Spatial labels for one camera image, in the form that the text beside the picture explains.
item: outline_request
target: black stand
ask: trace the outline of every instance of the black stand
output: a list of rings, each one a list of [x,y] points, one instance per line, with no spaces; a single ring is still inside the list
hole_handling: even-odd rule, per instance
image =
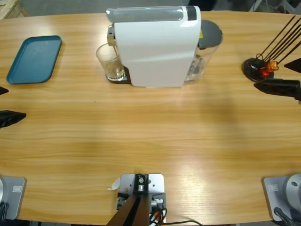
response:
[[[259,69],[265,67],[265,62],[260,59],[250,58],[246,60],[242,65],[244,75],[255,82],[265,80],[259,72]],[[268,79],[274,78],[274,73],[269,73]]]

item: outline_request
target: wood grain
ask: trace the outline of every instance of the wood grain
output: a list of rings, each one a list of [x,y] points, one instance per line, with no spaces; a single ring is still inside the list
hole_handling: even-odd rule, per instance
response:
[[[162,173],[168,221],[269,220],[261,180],[301,172],[301,107],[256,90],[241,72],[290,15],[204,12],[224,33],[205,74],[182,88],[109,83],[95,56],[104,14],[0,21],[0,109],[27,118],[0,129],[0,174],[27,178],[20,219],[106,224],[125,173]],[[28,37],[63,39],[53,75],[10,85],[6,75]],[[299,58],[300,50],[285,63]],[[283,66],[277,78],[300,79]]]

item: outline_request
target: metal bracket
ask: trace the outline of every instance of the metal bracket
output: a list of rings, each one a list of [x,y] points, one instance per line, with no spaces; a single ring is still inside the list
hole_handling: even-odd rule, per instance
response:
[[[125,222],[133,226],[135,224],[146,226],[149,225],[151,213],[165,207],[166,196],[162,174],[124,174],[120,178],[120,193],[116,203],[118,212],[107,226],[113,224],[119,226]]]

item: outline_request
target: white sticker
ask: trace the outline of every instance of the white sticker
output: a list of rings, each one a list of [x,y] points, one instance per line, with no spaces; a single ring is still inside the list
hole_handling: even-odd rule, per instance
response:
[[[18,193],[22,192],[22,186],[14,186],[13,192],[18,192]]]
[[[278,185],[269,185],[269,191],[270,192],[276,192],[278,190]]]

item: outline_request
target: white coffee machine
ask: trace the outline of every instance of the white coffee machine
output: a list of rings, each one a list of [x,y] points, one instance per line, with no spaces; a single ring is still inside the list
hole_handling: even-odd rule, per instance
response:
[[[106,14],[108,44],[118,49],[124,80],[140,87],[184,84],[201,32],[197,6],[109,8]]]

